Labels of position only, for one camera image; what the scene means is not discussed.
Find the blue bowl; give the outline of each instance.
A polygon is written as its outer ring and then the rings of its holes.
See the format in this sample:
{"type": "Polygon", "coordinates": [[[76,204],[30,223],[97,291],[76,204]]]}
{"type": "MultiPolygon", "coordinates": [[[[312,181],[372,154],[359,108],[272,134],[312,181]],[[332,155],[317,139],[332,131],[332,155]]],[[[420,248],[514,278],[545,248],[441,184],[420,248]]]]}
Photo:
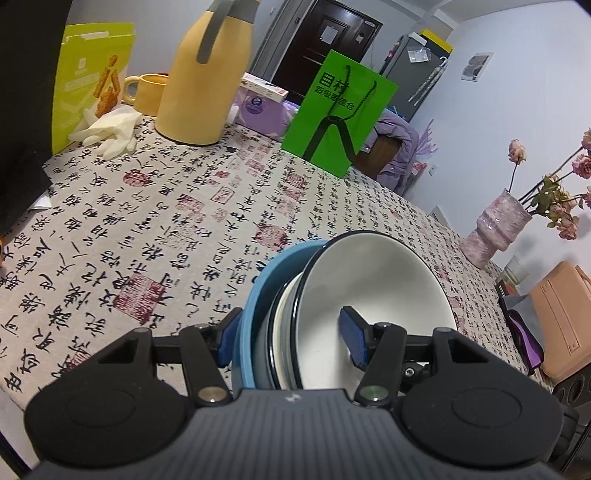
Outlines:
{"type": "Polygon", "coordinates": [[[255,281],[234,342],[232,388],[256,388],[252,351],[256,336],[279,289],[304,270],[308,260],[326,243],[325,240],[302,242],[283,250],[262,270],[255,281]]]}

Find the yellow mug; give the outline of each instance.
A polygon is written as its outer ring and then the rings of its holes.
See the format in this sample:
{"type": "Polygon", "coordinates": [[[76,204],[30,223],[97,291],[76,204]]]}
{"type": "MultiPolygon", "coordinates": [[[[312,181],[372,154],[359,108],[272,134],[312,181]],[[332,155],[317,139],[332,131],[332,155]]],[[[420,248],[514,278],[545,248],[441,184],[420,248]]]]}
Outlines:
{"type": "Polygon", "coordinates": [[[140,77],[127,77],[123,84],[123,100],[133,105],[138,112],[144,115],[157,116],[166,80],[168,80],[166,75],[155,73],[140,77]],[[138,84],[138,90],[134,97],[129,94],[129,85],[132,83],[138,84]]]}

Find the dark wooden door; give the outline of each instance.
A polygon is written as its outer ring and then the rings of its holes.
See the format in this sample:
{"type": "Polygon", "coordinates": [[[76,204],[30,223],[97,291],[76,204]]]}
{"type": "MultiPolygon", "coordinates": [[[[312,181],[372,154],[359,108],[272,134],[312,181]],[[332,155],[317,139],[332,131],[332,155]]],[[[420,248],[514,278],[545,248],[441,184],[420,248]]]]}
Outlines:
{"type": "Polygon", "coordinates": [[[300,104],[330,50],[361,61],[382,24],[332,0],[318,0],[302,20],[273,77],[300,104]]]}

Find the white glove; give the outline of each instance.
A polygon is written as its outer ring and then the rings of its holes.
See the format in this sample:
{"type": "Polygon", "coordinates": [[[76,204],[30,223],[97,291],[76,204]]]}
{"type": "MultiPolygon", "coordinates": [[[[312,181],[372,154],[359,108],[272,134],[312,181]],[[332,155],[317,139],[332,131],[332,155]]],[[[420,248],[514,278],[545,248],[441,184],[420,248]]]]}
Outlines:
{"type": "MultiPolygon", "coordinates": [[[[91,116],[85,115],[86,120],[93,122],[91,116]]],[[[140,122],[142,114],[128,105],[119,105],[109,113],[94,121],[86,130],[68,135],[73,142],[82,142],[85,147],[104,140],[96,152],[103,158],[110,160],[117,155],[135,151],[136,139],[134,128],[140,122]]]]}

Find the pink rose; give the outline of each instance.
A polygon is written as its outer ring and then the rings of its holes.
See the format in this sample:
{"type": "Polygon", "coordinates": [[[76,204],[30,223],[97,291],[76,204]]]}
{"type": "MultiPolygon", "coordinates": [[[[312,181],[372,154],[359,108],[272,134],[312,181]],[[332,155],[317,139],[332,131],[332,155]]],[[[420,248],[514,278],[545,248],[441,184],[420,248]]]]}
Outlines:
{"type": "Polygon", "coordinates": [[[591,179],[591,158],[582,153],[579,154],[573,162],[573,172],[586,180],[591,179]]]}
{"type": "Polygon", "coordinates": [[[564,208],[564,203],[558,203],[556,205],[550,205],[550,213],[555,213],[559,217],[562,217],[565,213],[568,213],[564,208]]]}
{"type": "Polygon", "coordinates": [[[570,202],[563,203],[562,205],[565,205],[566,211],[570,213],[571,210],[575,208],[578,204],[579,203],[575,199],[572,199],[570,202]]]}
{"type": "Polygon", "coordinates": [[[581,145],[585,150],[587,150],[587,152],[591,152],[591,128],[589,128],[589,130],[583,134],[583,141],[581,142],[581,145]]]}
{"type": "Polygon", "coordinates": [[[567,218],[562,218],[556,228],[560,232],[558,234],[560,238],[575,240],[577,238],[577,229],[579,228],[579,217],[574,216],[572,222],[567,218]]]}
{"type": "Polygon", "coordinates": [[[509,144],[509,161],[515,165],[527,160],[525,147],[519,140],[511,140],[509,144]]]}

